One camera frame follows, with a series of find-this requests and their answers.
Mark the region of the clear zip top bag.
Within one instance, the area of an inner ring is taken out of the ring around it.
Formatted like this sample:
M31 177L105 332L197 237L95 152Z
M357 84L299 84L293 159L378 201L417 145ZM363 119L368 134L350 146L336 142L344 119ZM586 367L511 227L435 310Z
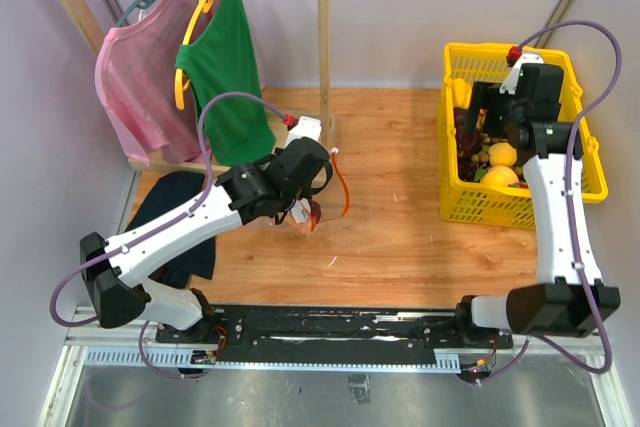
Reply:
M315 231L311 232L309 229L307 209L310 200L307 199L297 201L287 213L282 224L276 226L276 229L300 237L310 237L347 215L352 204L352 197L347 180L339 166L342 152L338 147L332 147L329 154L333 177L327 185L327 189L312 199L320 204L322 212L321 222Z

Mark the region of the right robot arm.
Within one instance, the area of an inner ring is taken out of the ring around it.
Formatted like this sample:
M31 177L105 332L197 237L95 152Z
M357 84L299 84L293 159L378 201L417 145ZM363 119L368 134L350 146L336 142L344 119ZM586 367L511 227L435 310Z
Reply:
M474 347L489 329L534 337L584 338L620 306L605 286L591 249L582 199L584 149L579 123L559 118L561 67L518 61L500 85L477 82L470 111L488 111L523 164L537 238L534 284L503 297L466 296L453 322L455 339Z

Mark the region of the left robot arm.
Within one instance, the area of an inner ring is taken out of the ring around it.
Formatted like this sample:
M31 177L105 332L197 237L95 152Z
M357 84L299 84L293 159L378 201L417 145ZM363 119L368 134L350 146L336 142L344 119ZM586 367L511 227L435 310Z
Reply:
M112 329L143 319L181 331L195 343L207 340L216 316L206 297L160 284L151 274L257 218L282 222L296 201L318 193L313 181L320 172L333 174L329 152L310 138L295 139L276 154L232 166L191 200L131 232L85 237L83 246L93 257L84 264L83 280L99 325Z

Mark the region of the green tank top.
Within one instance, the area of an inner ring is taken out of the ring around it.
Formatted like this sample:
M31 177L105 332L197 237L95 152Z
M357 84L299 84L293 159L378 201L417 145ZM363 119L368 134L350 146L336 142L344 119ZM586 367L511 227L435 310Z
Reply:
M180 47L176 67L191 80L197 115L223 93L259 97L261 85L243 0L218 0L204 31ZM224 166L255 161L275 144L264 107L243 97L216 103L206 115L203 132L217 163Z

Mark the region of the yellow bell pepper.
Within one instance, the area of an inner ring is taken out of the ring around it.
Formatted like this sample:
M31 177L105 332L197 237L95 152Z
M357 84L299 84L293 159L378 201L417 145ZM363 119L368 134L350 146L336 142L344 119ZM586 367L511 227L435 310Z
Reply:
M470 106L472 85L463 78L454 78L451 83L454 108L468 109Z

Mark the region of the brown longan bunch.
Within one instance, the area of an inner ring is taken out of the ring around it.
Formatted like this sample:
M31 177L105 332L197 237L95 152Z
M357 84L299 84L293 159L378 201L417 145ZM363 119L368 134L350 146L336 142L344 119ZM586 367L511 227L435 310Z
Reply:
M476 122L475 145L472 149L471 161L478 165L488 165L490 163L490 148L498 143L504 142L503 138L491 137L484 130L484 119Z

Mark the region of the lower yellow peach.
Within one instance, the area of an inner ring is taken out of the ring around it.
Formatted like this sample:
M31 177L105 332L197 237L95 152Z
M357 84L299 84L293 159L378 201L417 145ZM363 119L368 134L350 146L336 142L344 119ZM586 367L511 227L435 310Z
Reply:
M494 187L509 187L518 184L519 177L510 167L496 165L487 170L480 183Z

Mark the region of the dark navy cloth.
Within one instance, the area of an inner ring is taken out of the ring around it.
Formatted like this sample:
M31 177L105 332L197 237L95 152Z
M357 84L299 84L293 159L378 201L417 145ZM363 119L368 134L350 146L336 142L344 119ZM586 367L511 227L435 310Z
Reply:
M140 227L178 207L200 193L205 175L176 171L157 180L127 225L126 231ZM161 284L184 289L193 275L211 280L216 260L216 238L207 239L171 259L149 278Z

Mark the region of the yellow hanger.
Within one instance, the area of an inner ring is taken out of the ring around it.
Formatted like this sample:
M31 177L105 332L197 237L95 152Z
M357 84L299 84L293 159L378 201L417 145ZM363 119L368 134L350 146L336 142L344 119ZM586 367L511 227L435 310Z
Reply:
M208 13L212 8L215 0L198 0L196 7L187 24L180 48L191 43L195 27L202 14ZM179 66L175 68L174 74L174 100L176 108L180 111L185 109L184 94L189 89L191 80L185 77L184 70Z

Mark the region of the pink shirt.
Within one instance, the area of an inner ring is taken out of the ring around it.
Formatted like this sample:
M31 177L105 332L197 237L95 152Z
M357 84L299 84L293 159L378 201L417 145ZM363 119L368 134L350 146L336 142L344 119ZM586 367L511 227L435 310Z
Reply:
M97 95L124 154L146 165L201 162L193 95L175 104L175 63L199 0L160 0L151 12L106 35L95 66Z

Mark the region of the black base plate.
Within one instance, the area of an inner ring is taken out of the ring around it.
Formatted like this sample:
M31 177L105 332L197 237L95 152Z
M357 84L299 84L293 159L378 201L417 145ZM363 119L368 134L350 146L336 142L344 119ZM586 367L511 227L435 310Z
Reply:
M167 324L159 343L193 347L223 341L225 363L268 366L405 368L436 363L439 349L507 350L513 340L473 328L452 309L219 305L213 326L196 338Z

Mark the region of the aluminium rail frame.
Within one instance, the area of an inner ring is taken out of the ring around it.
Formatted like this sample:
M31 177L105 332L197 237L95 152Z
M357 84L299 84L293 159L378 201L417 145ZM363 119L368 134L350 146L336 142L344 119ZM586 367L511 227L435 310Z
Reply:
M103 329L79 308L38 420L60 426L68 418L82 366L153 367L167 376L198 379L206 371L296 370L451 373L480 386L498 373L501 351L553 353L541 339L507 327L478 327L471 301L453 309L357 308L220 304L187 330L117 315Z

